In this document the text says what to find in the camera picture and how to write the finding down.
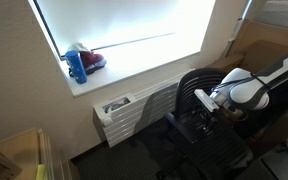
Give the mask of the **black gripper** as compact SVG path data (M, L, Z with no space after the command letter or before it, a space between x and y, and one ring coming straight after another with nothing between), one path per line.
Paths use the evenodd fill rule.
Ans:
M198 109L196 113L197 117L202 123L202 128L204 131L210 131L217 123L217 119L214 117L214 115L205 108Z

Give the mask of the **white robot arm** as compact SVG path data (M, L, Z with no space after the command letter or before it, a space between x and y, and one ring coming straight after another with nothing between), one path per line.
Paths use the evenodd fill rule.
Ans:
M231 121L247 119L248 111L288 103L288 52L258 72L234 68L210 95L202 89L194 94L207 112L220 112Z

